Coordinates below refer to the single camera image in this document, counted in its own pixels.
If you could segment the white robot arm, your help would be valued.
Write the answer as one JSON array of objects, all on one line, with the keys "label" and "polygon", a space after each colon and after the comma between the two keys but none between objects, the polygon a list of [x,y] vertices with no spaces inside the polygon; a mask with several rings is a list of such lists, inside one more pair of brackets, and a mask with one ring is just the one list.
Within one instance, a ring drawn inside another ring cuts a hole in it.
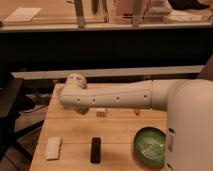
[{"label": "white robot arm", "polygon": [[142,108],[167,113],[166,171],[213,171],[213,81],[147,80],[90,89],[71,74],[60,103],[86,108]]}]

